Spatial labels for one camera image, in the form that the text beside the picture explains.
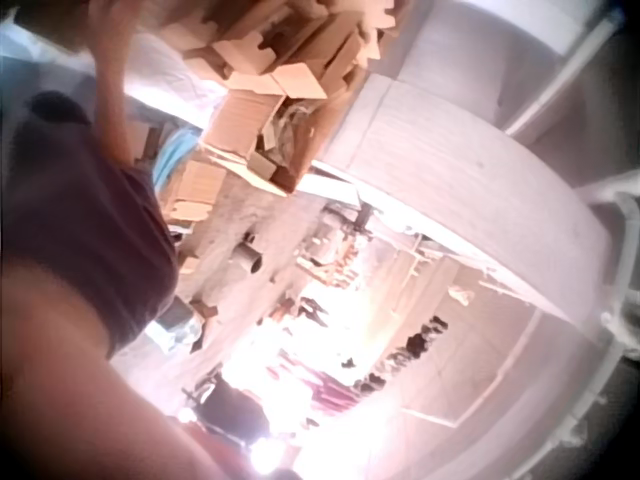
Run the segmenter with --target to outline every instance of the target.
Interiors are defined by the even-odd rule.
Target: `bright light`
[[[182,423],[197,422],[198,417],[191,408],[184,407],[181,408],[178,412],[178,420],[180,420]]]
[[[251,465],[260,475],[269,475],[280,466],[286,443],[275,438],[261,438],[251,447]]]

